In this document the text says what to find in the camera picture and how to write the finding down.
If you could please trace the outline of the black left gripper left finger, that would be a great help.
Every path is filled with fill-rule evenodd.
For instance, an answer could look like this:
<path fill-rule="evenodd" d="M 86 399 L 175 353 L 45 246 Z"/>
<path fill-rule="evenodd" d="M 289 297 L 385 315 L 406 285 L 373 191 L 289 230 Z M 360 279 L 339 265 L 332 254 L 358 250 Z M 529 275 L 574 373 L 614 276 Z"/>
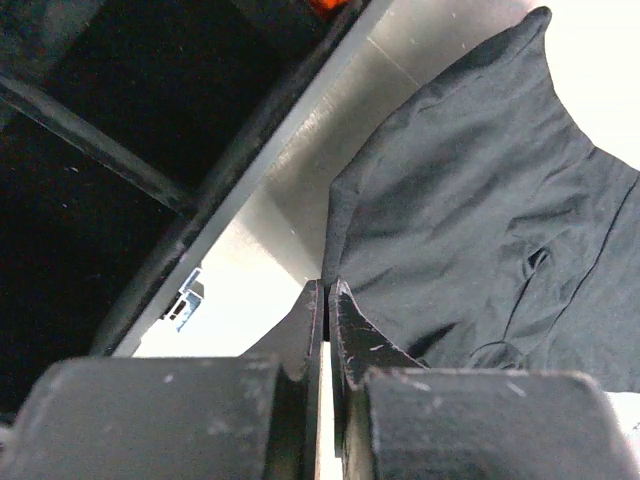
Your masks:
<path fill-rule="evenodd" d="M 5 479 L 311 479 L 320 285 L 248 351 L 83 358 L 35 384 L 1 454 Z"/>

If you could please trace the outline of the black underwear beige waistband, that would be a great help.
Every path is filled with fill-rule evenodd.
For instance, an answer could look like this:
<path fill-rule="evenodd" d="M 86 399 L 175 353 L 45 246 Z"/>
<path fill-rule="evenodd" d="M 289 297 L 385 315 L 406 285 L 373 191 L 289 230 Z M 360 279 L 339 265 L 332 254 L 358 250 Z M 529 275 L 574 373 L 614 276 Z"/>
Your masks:
<path fill-rule="evenodd" d="M 639 174 L 558 98 L 538 7 L 388 116 L 333 180 L 322 279 L 433 368 L 639 388 Z"/>

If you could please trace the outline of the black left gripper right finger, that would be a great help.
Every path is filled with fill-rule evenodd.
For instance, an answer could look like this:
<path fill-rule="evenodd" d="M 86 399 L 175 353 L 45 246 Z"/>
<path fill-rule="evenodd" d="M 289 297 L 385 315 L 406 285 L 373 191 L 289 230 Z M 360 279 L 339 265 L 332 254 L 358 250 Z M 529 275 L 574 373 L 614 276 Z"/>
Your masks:
<path fill-rule="evenodd" d="M 578 372 L 433 369 L 327 295 L 334 448 L 348 479 L 635 479 L 604 391 Z"/>

